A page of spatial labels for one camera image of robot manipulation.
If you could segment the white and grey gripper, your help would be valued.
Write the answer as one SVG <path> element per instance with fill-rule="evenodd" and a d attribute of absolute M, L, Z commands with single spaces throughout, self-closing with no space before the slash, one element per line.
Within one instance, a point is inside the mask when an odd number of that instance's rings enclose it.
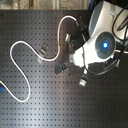
<path fill-rule="evenodd" d="M 80 47 L 76 50 L 76 40 L 72 39 L 69 41 L 69 51 L 74 51 L 69 54 L 71 58 L 70 63 L 73 63 L 77 67 L 86 67 L 86 49 L 84 47 Z M 56 74 L 62 73 L 69 69 L 69 64 L 67 62 L 57 66 L 54 69 Z"/>

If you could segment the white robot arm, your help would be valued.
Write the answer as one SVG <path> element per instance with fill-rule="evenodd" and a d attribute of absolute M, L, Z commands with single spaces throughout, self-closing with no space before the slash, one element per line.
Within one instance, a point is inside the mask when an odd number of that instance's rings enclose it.
<path fill-rule="evenodd" d="M 101 1 L 92 12 L 88 28 L 81 20 L 72 19 L 80 27 L 82 39 L 77 41 L 71 40 L 70 35 L 66 37 L 69 43 L 75 45 L 69 55 L 75 66 L 84 68 L 85 74 L 95 75 L 88 69 L 90 64 L 104 63 L 113 58 L 117 43 L 122 45 L 120 55 L 128 45 L 128 4 L 121 8 Z"/>

